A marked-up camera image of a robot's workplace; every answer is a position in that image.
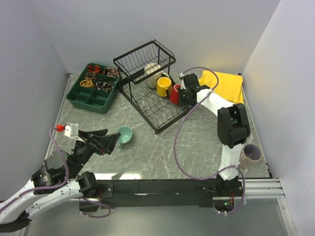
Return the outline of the yellow enamel mug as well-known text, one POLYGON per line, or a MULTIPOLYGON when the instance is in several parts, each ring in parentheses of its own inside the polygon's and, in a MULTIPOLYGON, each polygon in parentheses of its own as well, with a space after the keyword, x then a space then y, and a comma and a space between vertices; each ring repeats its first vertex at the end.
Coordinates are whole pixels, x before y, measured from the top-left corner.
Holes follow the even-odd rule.
POLYGON ((168 77, 161 77, 157 80, 157 94, 160 97, 167 97, 172 90, 172 81, 168 77))

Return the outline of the red enamel mug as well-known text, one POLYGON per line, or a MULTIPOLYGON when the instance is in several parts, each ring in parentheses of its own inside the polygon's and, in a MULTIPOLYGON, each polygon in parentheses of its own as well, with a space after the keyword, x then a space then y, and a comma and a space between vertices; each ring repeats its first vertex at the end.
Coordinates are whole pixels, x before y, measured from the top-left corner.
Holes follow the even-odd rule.
POLYGON ((180 89, 180 87, 181 87, 180 84, 175 84, 172 87, 171 94, 169 96, 170 102, 175 104, 175 105, 179 105, 179 89, 180 89))

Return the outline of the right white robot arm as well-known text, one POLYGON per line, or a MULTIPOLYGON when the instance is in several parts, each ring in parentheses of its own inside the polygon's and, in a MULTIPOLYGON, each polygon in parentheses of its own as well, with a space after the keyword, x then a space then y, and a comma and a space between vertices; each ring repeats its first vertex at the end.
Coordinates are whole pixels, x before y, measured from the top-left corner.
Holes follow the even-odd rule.
POLYGON ((242 189, 239 182, 239 159, 241 150, 251 134, 246 107, 242 103, 230 102, 207 85, 201 85, 197 75, 181 74, 181 86, 178 89, 180 105, 202 105, 217 117, 217 135, 222 144, 222 154, 216 177, 214 191, 226 196, 235 190, 242 189))

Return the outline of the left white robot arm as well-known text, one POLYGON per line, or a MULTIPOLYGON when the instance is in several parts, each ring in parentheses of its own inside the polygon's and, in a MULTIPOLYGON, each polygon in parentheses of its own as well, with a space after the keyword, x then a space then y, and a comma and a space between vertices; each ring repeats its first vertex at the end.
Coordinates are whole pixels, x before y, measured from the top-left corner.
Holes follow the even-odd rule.
POLYGON ((110 155, 121 134, 108 134, 107 129, 85 132, 70 125, 57 125, 49 130, 49 137, 57 151, 28 182, 8 200, 0 204, 0 231, 11 233, 23 229, 39 214, 77 198, 101 198, 102 191, 94 173, 79 172, 93 154, 110 155), (62 151, 53 132, 62 132, 74 139, 72 153, 62 151))

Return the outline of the floral white green-inside mug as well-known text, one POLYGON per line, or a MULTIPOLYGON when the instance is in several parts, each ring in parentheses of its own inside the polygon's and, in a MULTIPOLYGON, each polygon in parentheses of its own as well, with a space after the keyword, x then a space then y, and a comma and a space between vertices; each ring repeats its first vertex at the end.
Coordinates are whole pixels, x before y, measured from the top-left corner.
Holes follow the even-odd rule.
POLYGON ((170 76, 161 69, 161 65, 158 63, 148 63, 144 67, 144 75, 149 77, 144 81, 145 85, 149 88, 155 89, 157 87, 157 81, 161 77, 170 78, 170 76))

